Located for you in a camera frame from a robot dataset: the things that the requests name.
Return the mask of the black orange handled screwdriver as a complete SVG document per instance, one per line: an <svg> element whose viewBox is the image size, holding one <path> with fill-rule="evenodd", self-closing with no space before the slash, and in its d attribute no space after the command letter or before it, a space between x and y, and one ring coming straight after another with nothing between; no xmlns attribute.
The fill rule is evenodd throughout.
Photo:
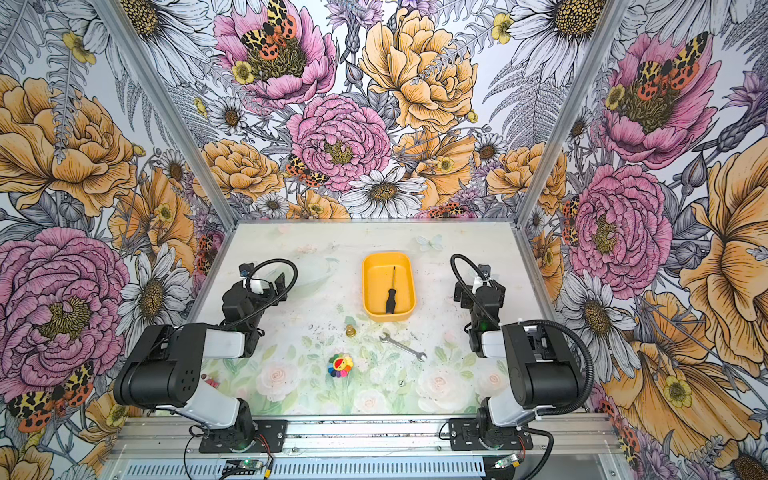
<svg viewBox="0 0 768 480"><path fill-rule="evenodd" d="M385 303L385 313L387 315L394 314L396 310L396 295L397 295L396 273L397 273L397 267L393 266L392 275L391 275L391 284L390 284L390 288L388 289L387 300Z"/></svg>

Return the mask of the yellow plastic bin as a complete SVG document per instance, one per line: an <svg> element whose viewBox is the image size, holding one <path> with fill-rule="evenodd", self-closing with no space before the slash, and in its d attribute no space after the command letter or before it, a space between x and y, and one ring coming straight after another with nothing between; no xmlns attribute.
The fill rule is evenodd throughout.
<svg viewBox="0 0 768 480"><path fill-rule="evenodd" d="M385 313L391 284L392 267L396 273L396 310ZM415 310L416 292L410 258L402 252L378 252L365 258L362 266L363 308L367 316L379 323L403 322Z"/></svg>

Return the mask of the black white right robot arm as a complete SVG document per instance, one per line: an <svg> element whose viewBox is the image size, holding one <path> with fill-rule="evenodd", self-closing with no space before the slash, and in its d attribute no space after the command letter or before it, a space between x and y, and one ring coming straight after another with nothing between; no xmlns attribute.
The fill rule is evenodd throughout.
<svg viewBox="0 0 768 480"><path fill-rule="evenodd" d="M508 385L482 399L474 420L448 422L454 451L529 448L523 429L581 407L594 383L594 368L583 371L568 345L575 339L571 330L548 320L498 324L504 297L505 288L494 280L456 282L454 301L471 317L465 326L471 351L499 360Z"/></svg>

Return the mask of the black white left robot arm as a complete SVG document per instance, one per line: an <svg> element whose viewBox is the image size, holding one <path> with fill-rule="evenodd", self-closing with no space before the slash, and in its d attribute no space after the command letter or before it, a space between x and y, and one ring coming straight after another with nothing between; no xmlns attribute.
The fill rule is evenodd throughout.
<svg viewBox="0 0 768 480"><path fill-rule="evenodd" d="M242 451L259 440L246 400L223 394L202 379L205 359L248 359L264 332L266 309L289 291L285 275L274 280L244 278L222 297L218 325L188 323L147 328L118 374L118 404L174 412L198 422L215 445Z"/></svg>

